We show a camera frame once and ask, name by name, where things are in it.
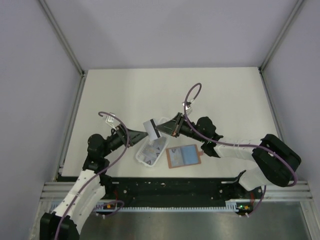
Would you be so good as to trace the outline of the tan leather card holder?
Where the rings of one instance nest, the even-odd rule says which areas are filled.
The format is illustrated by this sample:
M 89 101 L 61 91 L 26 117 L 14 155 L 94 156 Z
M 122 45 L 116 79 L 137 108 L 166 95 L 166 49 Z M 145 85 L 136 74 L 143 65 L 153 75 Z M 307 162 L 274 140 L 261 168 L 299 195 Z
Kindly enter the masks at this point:
M 169 153 L 168 153 L 169 149 L 171 149 L 171 148 L 181 148 L 184 165 L 179 166 L 179 167 L 172 167 L 171 166 L 170 159 L 169 159 Z M 200 155 L 200 152 L 198 150 L 198 146 L 195 145 L 195 144 L 193 144 L 193 145 L 183 145 L 183 146 L 177 146 L 177 147 L 170 147 L 170 148 L 167 148 L 165 152 L 166 152 L 168 167 L 170 169 L 193 166 L 193 165 L 199 165 L 199 164 L 202 163 L 201 155 Z

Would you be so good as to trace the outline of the silver VIP card 88888819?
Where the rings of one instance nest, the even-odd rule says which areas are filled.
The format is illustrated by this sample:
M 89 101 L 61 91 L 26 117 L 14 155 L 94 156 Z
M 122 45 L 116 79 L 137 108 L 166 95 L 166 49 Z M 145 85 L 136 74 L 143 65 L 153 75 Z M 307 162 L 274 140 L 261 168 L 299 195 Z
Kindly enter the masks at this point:
M 168 156 L 172 168 L 181 167 L 184 165 L 183 154 L 180 147 L 170 148 L 168 150 Z

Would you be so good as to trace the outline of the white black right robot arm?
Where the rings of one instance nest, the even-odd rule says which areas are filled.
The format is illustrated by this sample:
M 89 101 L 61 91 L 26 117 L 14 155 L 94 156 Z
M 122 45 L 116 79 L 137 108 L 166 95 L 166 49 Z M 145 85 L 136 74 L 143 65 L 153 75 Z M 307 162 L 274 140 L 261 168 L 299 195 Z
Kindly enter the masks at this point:
M 284 188 L 293 187 L 298 182 L 296 171 L 302 160 L 274 134 L 258 139 L 233 140 L 219 135 L 209 117 L 203 116 L 197 122 L 191 122 L 180 112 L 155 128 L 174 138 L 183 135 L 201 142 L 200 148 L 208 157 L 255 163 L 253 169 L 243 170 L 238 175 L 238 182 L 233 185 L 233 192 L 239 198 L 245 198 L 260 186 Z

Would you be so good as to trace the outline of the grey card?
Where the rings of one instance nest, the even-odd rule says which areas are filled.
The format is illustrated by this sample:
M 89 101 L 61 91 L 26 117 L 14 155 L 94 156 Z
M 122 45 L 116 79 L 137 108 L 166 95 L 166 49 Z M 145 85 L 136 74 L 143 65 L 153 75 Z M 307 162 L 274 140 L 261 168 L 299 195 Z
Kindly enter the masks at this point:
M 156 130 L 156 121 L 152 118 L 143 123 L 143 127 L 148 134 L 149 140 L 154 141 L 162 137 L 161 133 Z

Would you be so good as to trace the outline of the white plastic basket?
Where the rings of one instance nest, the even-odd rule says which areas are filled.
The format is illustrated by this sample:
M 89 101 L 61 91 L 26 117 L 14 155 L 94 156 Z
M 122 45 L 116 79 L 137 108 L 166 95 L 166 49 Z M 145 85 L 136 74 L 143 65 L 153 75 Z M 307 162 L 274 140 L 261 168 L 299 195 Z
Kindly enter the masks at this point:
M 168 120 L 166 117 L 153 118 L 143 123 L 147 137 L 137 151 L 135 159 L 146 167 L 153 167 L 169 144 L 169 136 L 155 130 L 157 125 L 163 124 Z

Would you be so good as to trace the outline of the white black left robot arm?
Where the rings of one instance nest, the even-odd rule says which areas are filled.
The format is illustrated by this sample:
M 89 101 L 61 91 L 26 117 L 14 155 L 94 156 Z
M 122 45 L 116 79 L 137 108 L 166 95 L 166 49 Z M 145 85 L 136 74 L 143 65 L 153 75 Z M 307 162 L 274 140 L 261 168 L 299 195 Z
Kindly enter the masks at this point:
M 125 149 L 139 143 L 147 132 L 127 129 L 120 124 L 112 134 L 103 138 L 96 133 L 87 141 L 87 157 L 73 187 L 61 203 L 40 219 L 41 240 L 78 240 L 88 217 L 102 198 L 109 198 L 114 191 L 107 170 L 114 164 L 106 156 L 124 146 Z

